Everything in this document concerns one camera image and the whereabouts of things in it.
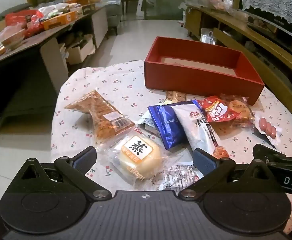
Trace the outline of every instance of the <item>desk drawer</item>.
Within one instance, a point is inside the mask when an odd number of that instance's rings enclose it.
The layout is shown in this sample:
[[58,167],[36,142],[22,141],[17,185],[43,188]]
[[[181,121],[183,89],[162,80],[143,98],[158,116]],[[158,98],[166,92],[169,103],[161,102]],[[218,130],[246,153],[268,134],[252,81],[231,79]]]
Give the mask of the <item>desk drawer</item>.
[[264,62],[260,61],[257,56],[229,35],[223,33],[217,28],[214,28],[213,35],[225,46],[243,52],[250,60],[264,83],[270,88],[278,100],[280,100],[281,103],[283,103],[283,105],[292,113],[292,91],[283,80],[281,80]]

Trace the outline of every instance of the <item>logo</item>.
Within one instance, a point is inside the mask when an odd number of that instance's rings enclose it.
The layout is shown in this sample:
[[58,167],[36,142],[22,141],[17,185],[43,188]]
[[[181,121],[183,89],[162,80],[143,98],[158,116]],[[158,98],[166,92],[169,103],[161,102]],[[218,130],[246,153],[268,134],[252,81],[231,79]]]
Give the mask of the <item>logo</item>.
[[190,112],[191,118],[196,118],[197,116],[199,116],[199,112]]

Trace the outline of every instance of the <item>chinese character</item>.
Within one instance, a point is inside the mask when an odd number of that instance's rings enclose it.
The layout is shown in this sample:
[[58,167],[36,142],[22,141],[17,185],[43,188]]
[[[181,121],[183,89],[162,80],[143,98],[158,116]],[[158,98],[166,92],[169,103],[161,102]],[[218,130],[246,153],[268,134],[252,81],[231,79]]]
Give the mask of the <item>chinese character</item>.
[[130,147],[130,149],[134,150],[134,153],[136,153],[137,155],[139,155],[139,153],[143,152],[143,147],[147,148],[146,144],[143,143],[141,141],[137,141],[137,143],[132,144],[132,146]]

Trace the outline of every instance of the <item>red plastic bag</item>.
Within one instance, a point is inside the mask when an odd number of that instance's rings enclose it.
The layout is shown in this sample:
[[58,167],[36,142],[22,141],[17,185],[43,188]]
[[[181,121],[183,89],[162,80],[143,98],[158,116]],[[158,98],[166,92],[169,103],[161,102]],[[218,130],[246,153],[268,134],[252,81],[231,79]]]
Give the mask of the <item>red plastic bag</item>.
[[228,108],[226,101],[217,96],[211,96],[204,100],[197,101],[205,110],[208,122],[226,122],[238,116],[238,113]]
[[16,25],[16,23],[22,23],[23,28],[27,28],[26,16],[30,16],[32,20],[32,26],[26,30],[25,38],[29,38],[37,33],[44,31],[43,25],[40,23],[40,19],[44,17],[44,15],[37,10],[23,10],[17,13],[9,13],[5,16],[6,26]]

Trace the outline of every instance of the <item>open red box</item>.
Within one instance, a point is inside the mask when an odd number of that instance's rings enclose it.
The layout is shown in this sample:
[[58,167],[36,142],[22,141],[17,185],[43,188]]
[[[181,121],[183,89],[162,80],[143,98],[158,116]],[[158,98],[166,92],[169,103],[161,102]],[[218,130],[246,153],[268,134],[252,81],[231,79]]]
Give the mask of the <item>open red box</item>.
[[145,86],[212,96],[240,95],[253,105],[265,84],[246,58],[233,49],[198,41],[157,37],[144,64]]

